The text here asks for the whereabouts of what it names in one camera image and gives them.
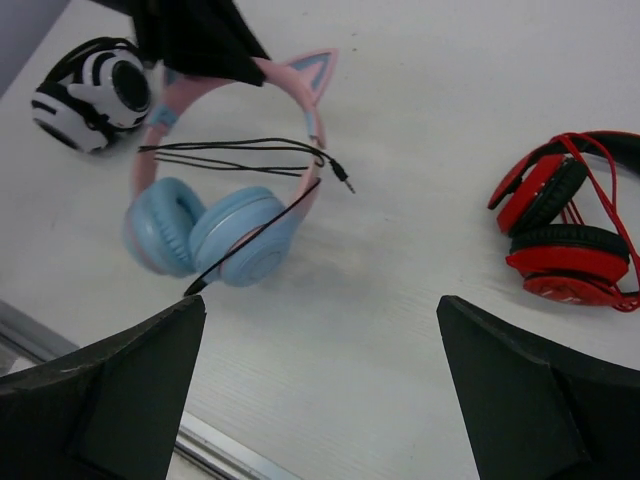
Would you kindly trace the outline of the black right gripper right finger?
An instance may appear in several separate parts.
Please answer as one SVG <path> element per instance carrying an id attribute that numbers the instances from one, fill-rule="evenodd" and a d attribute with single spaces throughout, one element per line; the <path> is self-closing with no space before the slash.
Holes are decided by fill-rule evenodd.
<path id="1" fill-rule="evenodd" d="M 453 295 L 437 318 L 483 479 L 636 479 L 639 373 Z"/>

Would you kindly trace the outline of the metal rail front table edge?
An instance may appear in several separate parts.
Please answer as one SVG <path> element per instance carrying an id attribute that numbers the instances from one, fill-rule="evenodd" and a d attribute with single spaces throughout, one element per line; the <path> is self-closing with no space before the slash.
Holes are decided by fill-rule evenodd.
<path id="1" fill-rule="evenodd" d="M 30 361 L 1 378 L 5 479 L 163 479 L 180 454 L 217 479 L 289 472 L 189 414 L 206 309 L 191 296 L 78 347 L 9 304 L 1 343 Z"/>

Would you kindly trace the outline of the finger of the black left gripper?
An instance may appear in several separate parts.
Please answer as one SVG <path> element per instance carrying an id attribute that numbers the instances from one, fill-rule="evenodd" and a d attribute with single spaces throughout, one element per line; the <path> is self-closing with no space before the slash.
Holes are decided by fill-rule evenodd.
<path id="1" fill-rule="evenodd" d="M 266 81 L 255 60 L 269 55 L 232 1 L 129 1 L 127 12 L 149 64 L 254 86 Z"/>

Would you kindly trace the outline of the red black headphones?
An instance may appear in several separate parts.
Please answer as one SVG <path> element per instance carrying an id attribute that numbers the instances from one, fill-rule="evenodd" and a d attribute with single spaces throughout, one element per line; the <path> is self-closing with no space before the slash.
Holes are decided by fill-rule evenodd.
<path id="1" fill-rule="evenodd" d="M 547 300 L 639 308 L 619 283 L 638 271 L 639 252 L 618 213 L 617 169 L 639 171 L 639 136 L 613 130 L 559 134 L 519 160 L 492 193 L 499 230 L 511 240 L 506 263 L 525 291 Z M 574 196 L 591 183 L 613 227 L 586 224 Z"/>

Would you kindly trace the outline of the pink blue cat-ear headphones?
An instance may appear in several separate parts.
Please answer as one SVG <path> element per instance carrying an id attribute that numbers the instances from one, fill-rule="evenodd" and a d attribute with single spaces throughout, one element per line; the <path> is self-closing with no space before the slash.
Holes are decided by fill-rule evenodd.
<path id="1" fill-rule="evenodd" d="M 174 177 L 157 178 L 156 152 L 180 116 L 198 99 L 227 85 L 224 78 L 191 76 L 166 69 L 160 103 L 147 120 L 144 144 L 132 169 L 132 202 L 123 220 L 123 240 L 133 259 L 158 275 L 195 275 L 190 295 L 221 281 L 232 287 L 254 285 L 286 259 L 296 230 L 308 214 L 321 183 L 321 169 L 331 165 L 344 180 L 342 167 L 324 151 L 326 138 L 317 104 L 338 60 L 335 48 L 321 49 L 275 63 L 254 61 L 268 83 L 301 107 L 309 136 L 302 150 L 309 167 L 289 205 L 266 187 L 238 190 L 210 207 Z"/>

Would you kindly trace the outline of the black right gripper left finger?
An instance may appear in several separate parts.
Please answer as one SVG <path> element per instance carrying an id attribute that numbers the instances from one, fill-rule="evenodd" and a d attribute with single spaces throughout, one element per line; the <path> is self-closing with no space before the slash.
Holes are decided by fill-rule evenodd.
<path id="1" fill-rule="evenodd" d="M 201 296 L 1 379 L 4 479 L 166 477 L 205 326 Z"/>

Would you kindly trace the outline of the white black headphones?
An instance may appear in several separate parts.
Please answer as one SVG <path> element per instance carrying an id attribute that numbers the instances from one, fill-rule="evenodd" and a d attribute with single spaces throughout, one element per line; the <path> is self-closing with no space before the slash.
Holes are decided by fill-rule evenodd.
<path id="1" fill-rule="evenodd" d="M 103 150 L 139 128 L 152 94 L 139 49 L 127 38 L 97 37 L 64 55 L 31 98 L 33 121 L 64 145 Z"/>

